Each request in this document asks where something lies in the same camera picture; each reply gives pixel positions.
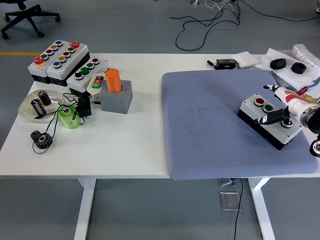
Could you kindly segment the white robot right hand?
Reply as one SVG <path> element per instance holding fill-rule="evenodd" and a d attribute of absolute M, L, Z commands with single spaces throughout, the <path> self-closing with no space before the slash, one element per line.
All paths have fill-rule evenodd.
<path fill-rule="evenodd" d="M 299 122 L 302 123 L 300 118 L 302 117 L 303 112 L 315 106 L 315 104 L 308 102 L 302 96 L 285 87 L 264 85 L 263 88 L 274 92 L 274 95 L 286 105 L 286 108 L 273 111 L 263 117 L 253 120 L 253 123 L 256 125 L 275 124 L 287 120 L 290 117 L 290 114 L 298 117 Z"/>

